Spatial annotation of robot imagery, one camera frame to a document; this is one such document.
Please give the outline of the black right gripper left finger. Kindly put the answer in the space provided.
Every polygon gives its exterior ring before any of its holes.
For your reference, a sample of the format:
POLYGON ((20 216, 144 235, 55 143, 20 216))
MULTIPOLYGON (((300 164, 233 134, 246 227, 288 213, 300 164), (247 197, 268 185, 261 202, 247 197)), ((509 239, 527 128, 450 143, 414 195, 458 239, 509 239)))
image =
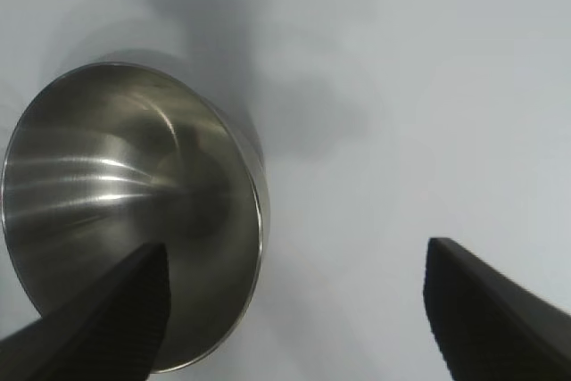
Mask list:
POLYGON ((3 380, 146 380, 170 318, 164 244, 144 244, 1 342, 3 380))

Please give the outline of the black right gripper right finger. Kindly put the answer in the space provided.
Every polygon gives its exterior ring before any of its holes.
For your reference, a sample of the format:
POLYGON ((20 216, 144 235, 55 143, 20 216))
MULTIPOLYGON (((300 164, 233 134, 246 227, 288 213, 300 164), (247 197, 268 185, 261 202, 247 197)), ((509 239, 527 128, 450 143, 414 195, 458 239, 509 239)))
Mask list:
POLYGON ((450 238, 426 252, 423 299, 455 380, 568 380, 570 316, 450 238))

